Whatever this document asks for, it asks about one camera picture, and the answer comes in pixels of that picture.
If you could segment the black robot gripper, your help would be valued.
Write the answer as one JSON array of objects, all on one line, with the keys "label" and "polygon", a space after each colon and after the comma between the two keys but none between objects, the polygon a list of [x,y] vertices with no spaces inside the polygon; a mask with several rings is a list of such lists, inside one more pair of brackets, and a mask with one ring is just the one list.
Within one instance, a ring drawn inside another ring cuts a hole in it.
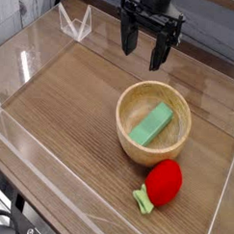
[{"label": "black robot gripper", "polygon": [[171,46],[180,42],[180,32],[186,17],[175,8],[171,0],[121,0],[119,10],[124,55],[136,49],[139,26],[144,27],[157,34],[149,70],[158,70],[166,62]]}]

